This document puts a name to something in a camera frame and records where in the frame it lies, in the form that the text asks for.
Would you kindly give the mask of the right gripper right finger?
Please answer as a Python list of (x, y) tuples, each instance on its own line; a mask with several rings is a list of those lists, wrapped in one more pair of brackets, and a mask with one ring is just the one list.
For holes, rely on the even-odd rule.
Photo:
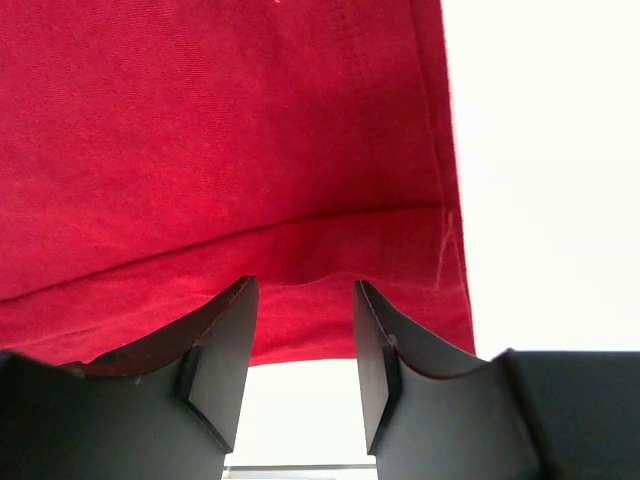
[(639, 356), (508, 350), (490, 361), (354, 286), (367, 451), (381, 479), (635, 479)]

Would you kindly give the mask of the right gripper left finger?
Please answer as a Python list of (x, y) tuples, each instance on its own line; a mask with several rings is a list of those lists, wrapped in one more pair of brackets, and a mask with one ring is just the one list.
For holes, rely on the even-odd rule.
[(5, 479), (218, 479), (233, 450), (259, 289), (238, 279), (195, 311), (89, 363), (1, 355)]

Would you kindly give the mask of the red t shirt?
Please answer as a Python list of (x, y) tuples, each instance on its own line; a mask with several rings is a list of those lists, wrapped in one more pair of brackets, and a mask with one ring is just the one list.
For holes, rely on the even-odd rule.
[(379, 288), (473, 352), (437, 1), (5, 1), (1, 345), (88, 362), (257, 278), (254, 364)]

